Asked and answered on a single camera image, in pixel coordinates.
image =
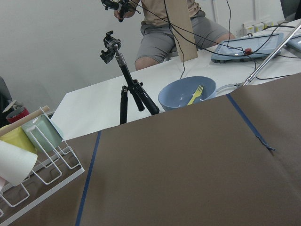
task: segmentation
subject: brown table surface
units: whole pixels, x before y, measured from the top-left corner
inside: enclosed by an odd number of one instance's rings
[[[300,82],[231,93],[273,154],[217,97],[103,130],[93,165],[97,133],[68,141],[85,173],[11,225],[301,225]]]

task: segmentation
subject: white wall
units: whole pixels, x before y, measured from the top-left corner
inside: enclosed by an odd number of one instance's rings
[[[197,0],[213,20],[214,1],[219,23],[228,27],[226,0]],[[241,36],[243,22],[255,20],[255,2],[257,16],[283,19],[278,0],[229,0],[235,35]],[[121,39],[120,52],[135,70],[142,20],[136,14],[120,23],[100,0],[0,0],[0,76],[30,112],[44,105],[55,110],[66,93],[122,75],[115,59],[106,65],[99,57],[106,32]]]

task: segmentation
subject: tan shirt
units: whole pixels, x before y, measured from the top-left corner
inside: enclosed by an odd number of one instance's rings
[[[164,6],[164,0],[130,0],[129,1],[129,3],[135,7],[137,7],[137,4],[139,2],[141,2],[140,5],[142,5],[143,8],[146,8],[150,11],[149,12],[149,11],[143,9],[144,20],[142,21],[142,24],[151,24],[151,25],[166,24],[165,21],[163,21],[157,17],[157,16],[159,16],[160,18],[167,20],[165,6]],[[190,17],[194,16],[200,10],[200,6],[198,3],[195,2],[195,0],[187,0],[187,5],[188,5],[188,11],[189,11]]]

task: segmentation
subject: black tripod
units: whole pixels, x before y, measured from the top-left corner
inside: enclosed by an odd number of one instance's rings
[[[102,50],[101,51],[102,54],[100,55],[100,57],[107,64],[113,59],[114,54],[116,54],[115,58],[127,81],[127,86],[122,86],[121,89],[120,124],[124,124],[127,122],[127,100],[128,100],[127,92],[128,91],[130,91],[130,93],[133,95],[133,98],[140,112],[145,109],[143,106],[144,104],[152,115],[158,114],[159,108],[155,105],[155,103],[152,101],[150,96],[142,88],[143,85],[142,82],[139,83],[137,80],[132,79],[132,76],[128,70],[124,57],[121,53],[119,53],[119,49],[121,47],[120,44],[121,41],[119,39],[117,40],[113,38],[111,34],[113,34],[113,31],[106,33],[106,37],[104,38],[103,42],[104,42],[104,46],[108,49],[108,51],[104,52]]]

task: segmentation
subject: white table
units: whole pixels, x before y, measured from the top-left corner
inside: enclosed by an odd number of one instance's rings
[[[297,25],[300,20],[290,22],[289,25]],[[277,31],[285,33],[291,31],[288,28],[279,28]],[[263,31],[256,35],[271,33]],[[185,62],[183,78],[190,76],[206,76],[212,78],[217,88],[241,83],[254,71],[254,62],[228,62],[216,64],[211,61],[211,54],[205,50],[198,51],[198,58]],[[295,57],[296,53],[284,47],[282,55]],[[159,92],[169,83],[178,80],[183,72],[183,65],[177,57],[167,62],[131,73],[133,79],[143,82],[143,88],[159,107],[160,113],[164,112],[158,102]],[[301,60],[284,57],[272,59],[257,75],[261,78],[284,76],[301,72]],[[261,84],[270,80],[257,80],[252,85]],[[64,139],[69,140],[82,135],[90,134],[109,127],[119,125],[120,92],[121,87],[127,85],[124,76],[119,76],[108,81],[67,93],[59,107],[52,116],[52,121],[63,131]],[[224,89],[217,96],[230,93],[235,88]],[[127,122],[135,121],[151,116],[145,109],[139,112],[131,94],[128,94]]]

